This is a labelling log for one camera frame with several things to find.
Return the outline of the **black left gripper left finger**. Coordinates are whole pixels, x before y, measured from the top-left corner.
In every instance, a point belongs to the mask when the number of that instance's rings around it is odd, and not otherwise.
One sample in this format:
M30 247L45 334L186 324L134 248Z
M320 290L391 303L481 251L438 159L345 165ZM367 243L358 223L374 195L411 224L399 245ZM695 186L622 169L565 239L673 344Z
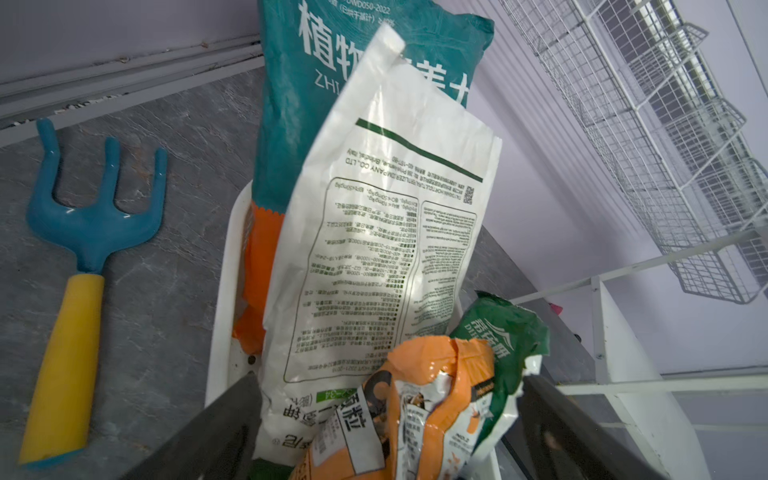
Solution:
M250 373L220 395L124 479L245 479L260 425L261 397Z

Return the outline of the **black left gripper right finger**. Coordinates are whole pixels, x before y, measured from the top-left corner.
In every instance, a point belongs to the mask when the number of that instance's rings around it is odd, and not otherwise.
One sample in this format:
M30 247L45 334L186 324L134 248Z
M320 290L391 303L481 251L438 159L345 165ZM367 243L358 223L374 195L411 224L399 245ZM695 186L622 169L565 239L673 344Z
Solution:
M519 419L539 479L660 479L541 376L525 376Z

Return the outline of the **green white urea bag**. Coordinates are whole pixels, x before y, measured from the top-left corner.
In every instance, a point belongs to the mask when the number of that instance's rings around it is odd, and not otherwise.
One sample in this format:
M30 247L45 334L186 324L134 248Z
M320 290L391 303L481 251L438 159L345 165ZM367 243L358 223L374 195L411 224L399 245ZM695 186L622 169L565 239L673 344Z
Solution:
M523 394L523 377L540 373L550 353L550 333L538 315L494 294L476 292L477 299L464 311L453 338L486 341L494 356L494 388L489 417L484 421L474 452L464 468L471 473L490 456L519 418L517 399Z

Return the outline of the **orange fertilizer bag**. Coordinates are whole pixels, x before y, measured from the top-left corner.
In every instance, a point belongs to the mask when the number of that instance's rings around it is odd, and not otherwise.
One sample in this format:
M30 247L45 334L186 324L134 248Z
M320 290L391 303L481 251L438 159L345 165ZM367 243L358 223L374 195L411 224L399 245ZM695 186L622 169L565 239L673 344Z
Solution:
M490 416L485 340L407 340L315 436L294 479L456 479Z

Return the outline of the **white fertilizer bag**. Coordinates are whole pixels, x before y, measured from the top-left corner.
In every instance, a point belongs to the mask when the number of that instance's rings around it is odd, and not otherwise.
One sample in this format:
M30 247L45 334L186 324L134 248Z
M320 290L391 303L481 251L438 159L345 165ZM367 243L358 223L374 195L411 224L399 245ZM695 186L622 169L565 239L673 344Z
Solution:
M294 465L397 345L442 335L501 139L378 29L303 163L282 225L258 372L258 458Z

